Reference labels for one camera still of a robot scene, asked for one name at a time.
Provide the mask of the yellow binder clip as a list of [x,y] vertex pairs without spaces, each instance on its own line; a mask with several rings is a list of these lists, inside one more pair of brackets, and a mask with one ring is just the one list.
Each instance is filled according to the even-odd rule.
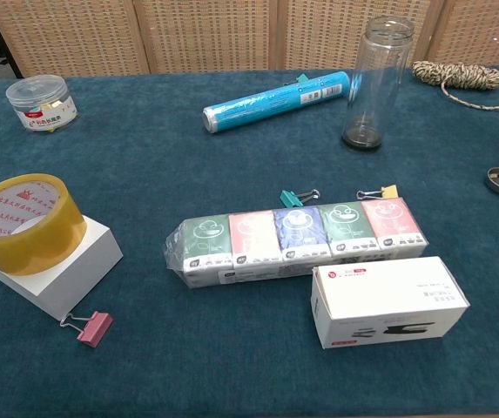
[[356,198],[358,200],[365,199],[397,199],[399,197],[398,189],[396,185],[382,186],[378,191],[364,192],[358,190],[356,192]]

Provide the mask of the rattan folding screen panel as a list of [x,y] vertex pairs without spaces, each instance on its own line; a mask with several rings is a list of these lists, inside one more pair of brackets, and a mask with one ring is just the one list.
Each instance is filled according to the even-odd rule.
[[408,62],[427,56],[445,0],[277,0],[278,69],[351,69],[375,17],[405,17],[415,27]]
[[132,0],[0,0],[0,32],[24,77],[150,72]]
[[279,0],[132,0],[152,73],[277,64]]
[[444,0],[427,60],[499,65],[499,0]]

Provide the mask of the multicolour tissue pack bundle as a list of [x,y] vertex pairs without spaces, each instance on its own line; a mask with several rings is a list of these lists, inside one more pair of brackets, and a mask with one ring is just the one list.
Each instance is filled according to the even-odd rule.
[[190,288],[309,275],[316,266],[416,258],[428,240],[402,198],[183,220],[165,263]]

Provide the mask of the pink binder clip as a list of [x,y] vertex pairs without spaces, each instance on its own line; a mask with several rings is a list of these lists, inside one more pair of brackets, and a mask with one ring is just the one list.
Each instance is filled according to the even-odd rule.
[[66,314],[60,320],[60,327],[71,327],[78,332],[77,340],[91,348],[96,348],[113,323],[109,313],[94,311],[90,317],[76,317]]

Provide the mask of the plain white box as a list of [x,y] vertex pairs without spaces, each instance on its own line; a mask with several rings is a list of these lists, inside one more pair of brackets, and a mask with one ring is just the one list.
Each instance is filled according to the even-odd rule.
[[84,221],[85,235],[65,260],[31,275],[0,270],[0,281],[55,320],[63,319],[123,257],[108,226],[87,216]]

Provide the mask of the clear glass bottle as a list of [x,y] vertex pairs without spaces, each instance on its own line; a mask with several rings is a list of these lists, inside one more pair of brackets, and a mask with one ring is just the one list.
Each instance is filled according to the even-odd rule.
[[414,33],[414,24],[404,17],[382,16],[368,22],[348,93],[341,136],[346,145],[363,150],[381,146]]

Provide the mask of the teal blue tablecloth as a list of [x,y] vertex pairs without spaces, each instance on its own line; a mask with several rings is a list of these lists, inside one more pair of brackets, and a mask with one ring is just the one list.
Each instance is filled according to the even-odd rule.
[[[0,181],[61,178],[111,228],[123,259],[75,307],[113,316],[97,348],[0,282],[0,418],[499,413],[499,112],[406,75],[382,147],[341,143],[343,100],[217,135],[207,105],[291,82],[292,71],[72,78],[76,121],[26,131],[0,80]],[[495,91],[465,91],[499,104]],[[443,338],[325,350],[301,276],[189,289],[165,266],[184,219],[325,203],[397,185],[470,307]]]

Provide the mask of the blue plastic wrap roll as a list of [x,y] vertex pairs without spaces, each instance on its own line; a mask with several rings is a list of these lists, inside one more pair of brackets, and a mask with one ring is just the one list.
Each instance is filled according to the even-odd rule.
[[203,124],[210,133],[247,125],[264,118],[341,98],[349,91],[350,78],[337,71],[317,78],[236,98],[203,109]]

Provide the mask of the clear plastic clip jar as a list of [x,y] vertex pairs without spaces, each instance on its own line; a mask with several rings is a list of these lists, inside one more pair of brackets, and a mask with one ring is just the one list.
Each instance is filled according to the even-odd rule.
[[5,96],[27,131],[53,132],[78,115],[67,83],[57,75],[20,79],[6,89]]

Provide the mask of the yellow packing tape roll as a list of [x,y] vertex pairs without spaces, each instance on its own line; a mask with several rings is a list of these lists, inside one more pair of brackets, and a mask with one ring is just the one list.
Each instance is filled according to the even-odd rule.
[[28,275],[67,258],[81,243],[86,221],[65,183],[29,173],[0,182],[0,270]]

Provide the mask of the white printed cardboard box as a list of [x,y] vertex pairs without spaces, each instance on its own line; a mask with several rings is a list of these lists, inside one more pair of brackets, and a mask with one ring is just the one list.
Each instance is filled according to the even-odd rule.
[[324,349],[441,338],[469,308],[438,256],[318,266],[310,303]]

